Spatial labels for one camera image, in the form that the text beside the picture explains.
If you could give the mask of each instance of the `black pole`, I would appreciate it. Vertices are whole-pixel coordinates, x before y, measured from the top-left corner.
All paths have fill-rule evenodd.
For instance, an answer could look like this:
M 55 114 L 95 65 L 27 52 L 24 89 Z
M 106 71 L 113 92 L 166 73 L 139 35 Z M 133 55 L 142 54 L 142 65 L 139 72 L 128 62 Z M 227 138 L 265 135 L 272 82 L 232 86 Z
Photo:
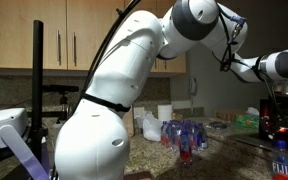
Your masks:
M 34 20 L 33 27 L 33 74 L 32 74 L 32 127 L 31 150 L 41 162 L 42 157 L 42 83 L 43 83 L 43 29 L 41 21 Z

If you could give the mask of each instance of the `kitchen counter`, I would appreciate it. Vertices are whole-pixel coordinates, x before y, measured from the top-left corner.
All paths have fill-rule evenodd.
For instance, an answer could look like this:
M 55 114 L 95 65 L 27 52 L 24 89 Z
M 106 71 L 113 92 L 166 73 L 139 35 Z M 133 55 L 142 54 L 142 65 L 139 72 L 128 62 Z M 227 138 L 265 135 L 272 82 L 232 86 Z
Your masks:
M 210 122 L 210 118 L 190 119 L 204 124 Z M 227 129 L 219 131 L 207 128 L 209 148 L 194 153 L 193 163 L 188 167 L 180 165 L 178 153 L 163 147 L 160 142 L 148 141 L 142 134 L 138 134 L 130 138 L 130 160 L 125 173 L 150 171 L 156 180 L 269 180 L 270 152 L 235 140 L 238 135 L 254 132 L 255 129 L 235 125 L 228 125 Z M 1 161 L 0 179 L 14 179 L 10 174 L 23 172 L 18 165 L 15 157 Z

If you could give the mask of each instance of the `granite countertop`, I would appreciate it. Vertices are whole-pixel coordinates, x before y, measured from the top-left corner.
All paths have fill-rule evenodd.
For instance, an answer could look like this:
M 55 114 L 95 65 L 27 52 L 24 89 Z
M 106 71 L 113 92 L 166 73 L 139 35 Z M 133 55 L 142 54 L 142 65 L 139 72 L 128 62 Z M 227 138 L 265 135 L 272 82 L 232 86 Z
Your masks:
M 212 118 L 190 118 L 208 124 Z M 225 130 L 207 128 L 209 148 L 193 155 L 190 166 L 181 166 L 178 152 L 148 141 L 142 134 L 130 138 L 130 159 L 125 174 L 150 171 L 153 179 L 269 180 L 270 152 L 235 140 L 236 135 L 256 132 L 229 124 Z M 0 179 L 14 172 L 15 157 L 0 162 Z

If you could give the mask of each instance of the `paper towel roll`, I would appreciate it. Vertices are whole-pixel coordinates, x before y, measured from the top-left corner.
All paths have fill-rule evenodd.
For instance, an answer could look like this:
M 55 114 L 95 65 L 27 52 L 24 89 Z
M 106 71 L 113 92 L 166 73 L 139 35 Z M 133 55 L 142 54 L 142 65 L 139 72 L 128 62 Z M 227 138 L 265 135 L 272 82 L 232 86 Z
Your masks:
M 172 118 L 173 105 L 158 105 L 157 106 L 157 116 L 160 121 L 170 121 Z

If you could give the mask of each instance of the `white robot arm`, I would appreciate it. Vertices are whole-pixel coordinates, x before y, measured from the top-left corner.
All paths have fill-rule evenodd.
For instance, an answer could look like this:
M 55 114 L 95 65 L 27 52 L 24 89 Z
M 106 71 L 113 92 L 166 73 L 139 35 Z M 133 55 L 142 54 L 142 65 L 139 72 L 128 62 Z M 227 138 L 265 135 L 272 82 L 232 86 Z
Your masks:
M 133 13 L 59 133 L 55 162 L 60 179 L 122 179 L 129 155 L 123 110 L 141 93 L 156 57 L 175 58 L 200 42 L 223 70 L 242 81 L 288 82 L 288 50 L 253 59 L 235 53 L 246 38 L 244 22 L 214 0 L 178 0 L 163 19 L 147 11 Z

